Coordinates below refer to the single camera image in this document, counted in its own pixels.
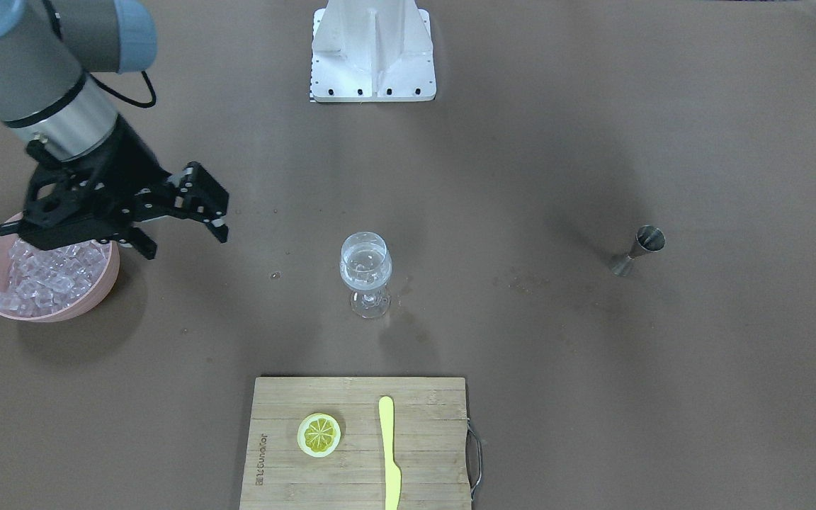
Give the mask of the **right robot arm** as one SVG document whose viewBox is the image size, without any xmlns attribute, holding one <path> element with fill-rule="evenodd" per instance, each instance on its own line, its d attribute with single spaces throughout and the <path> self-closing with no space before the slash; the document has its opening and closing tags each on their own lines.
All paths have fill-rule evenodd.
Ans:
<svg viewBox="0 0 816 510">
<path fill-rule="evenodd" d="M 97 72 L 147 75 L 158 52 L 140 1 L 0 1 L 0 122 L 36 162 L 18 220 L 41 251 L 117 242 L 153 259 L 140 223 L 177 217 L 229 238 L 229 193 L 198 162 L 172 174 L 114 106 Z"/>
</svg>

